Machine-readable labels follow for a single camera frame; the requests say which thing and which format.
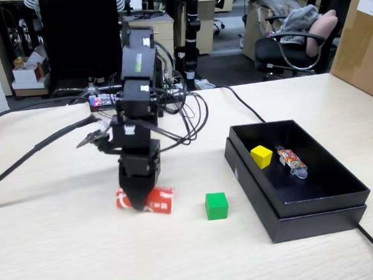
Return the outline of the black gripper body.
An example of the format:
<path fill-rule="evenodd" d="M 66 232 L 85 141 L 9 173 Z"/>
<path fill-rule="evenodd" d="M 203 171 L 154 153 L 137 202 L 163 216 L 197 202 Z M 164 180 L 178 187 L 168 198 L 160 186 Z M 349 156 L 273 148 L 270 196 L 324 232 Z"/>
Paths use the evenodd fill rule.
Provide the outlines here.
<path fill-rule="evenodd" d="M 156 183 L 160 174 L 160 141 L 151 139 L 149 147 L 127 148 L 119 159 L 119 184 Z"/>

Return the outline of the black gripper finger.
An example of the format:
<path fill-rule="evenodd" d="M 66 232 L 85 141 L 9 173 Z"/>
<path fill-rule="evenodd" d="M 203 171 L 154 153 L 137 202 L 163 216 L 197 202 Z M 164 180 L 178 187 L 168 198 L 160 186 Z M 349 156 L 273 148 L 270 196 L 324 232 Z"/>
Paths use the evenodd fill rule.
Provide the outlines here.
<path fill-rule="evenodd" d="M 149 176 L 119 177 L 119 185 L 135 210 L 139 211 L 145 207 L 148 195 L 155 187 L 157 178 L 155 174 Z"/>

